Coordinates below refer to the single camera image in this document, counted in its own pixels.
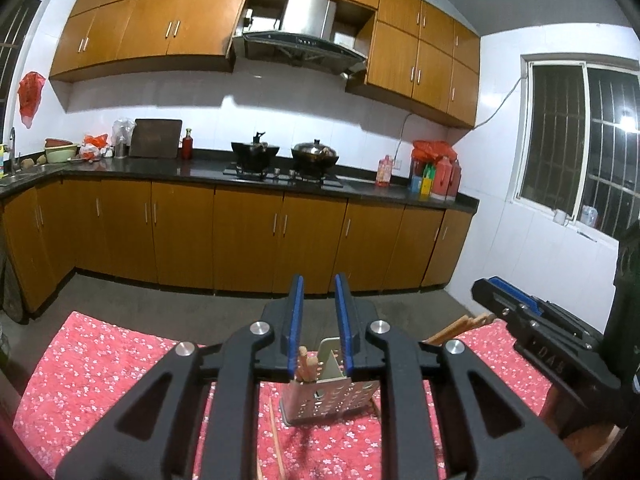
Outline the person right hand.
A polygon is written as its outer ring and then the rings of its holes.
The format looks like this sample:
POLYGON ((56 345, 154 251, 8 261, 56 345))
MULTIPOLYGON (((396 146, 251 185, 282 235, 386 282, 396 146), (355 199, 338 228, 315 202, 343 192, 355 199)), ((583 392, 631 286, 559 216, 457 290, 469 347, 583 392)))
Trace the person right hand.
POLYGON ((597 424, 570 434, 563 443, 574 454, 582 469, 587 470, 602 458, 619 432, 620 428, 615 425, 597 424))

